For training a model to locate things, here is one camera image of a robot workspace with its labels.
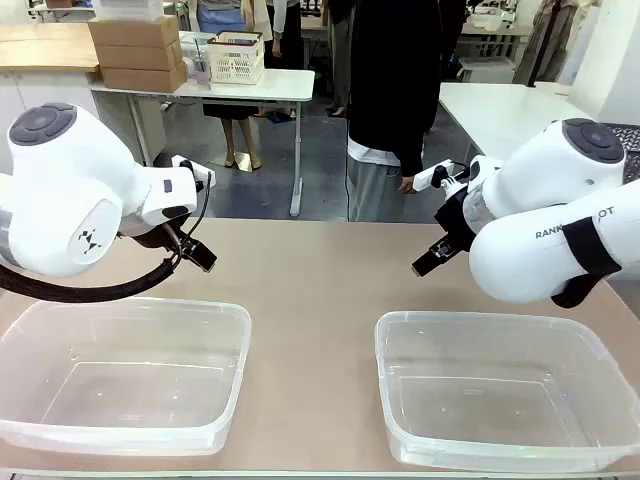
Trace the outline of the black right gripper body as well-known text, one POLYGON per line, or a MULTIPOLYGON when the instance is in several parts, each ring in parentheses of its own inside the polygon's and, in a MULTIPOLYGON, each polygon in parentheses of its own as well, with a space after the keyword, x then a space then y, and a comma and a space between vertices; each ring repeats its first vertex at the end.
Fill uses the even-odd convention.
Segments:
POLYGON ((475 239, 475 232, 469 227, 463 213, 466 197, 467 187, 463 186, 436 212, 435 219, 446 232, 435 246, 440 261, 448 261, 460 252, 468 252, 475 239))

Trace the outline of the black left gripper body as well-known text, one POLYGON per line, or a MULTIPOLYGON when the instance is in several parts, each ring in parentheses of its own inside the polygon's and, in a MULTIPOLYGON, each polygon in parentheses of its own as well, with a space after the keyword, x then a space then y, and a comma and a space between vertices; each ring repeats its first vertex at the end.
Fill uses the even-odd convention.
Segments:
POLYGON ((200 244, 173 221, 155 226, 144 234, 134 236, 133 240, 144 248, 164 248, 174 254, 186 253, 187 255, 193 254, 200 244))

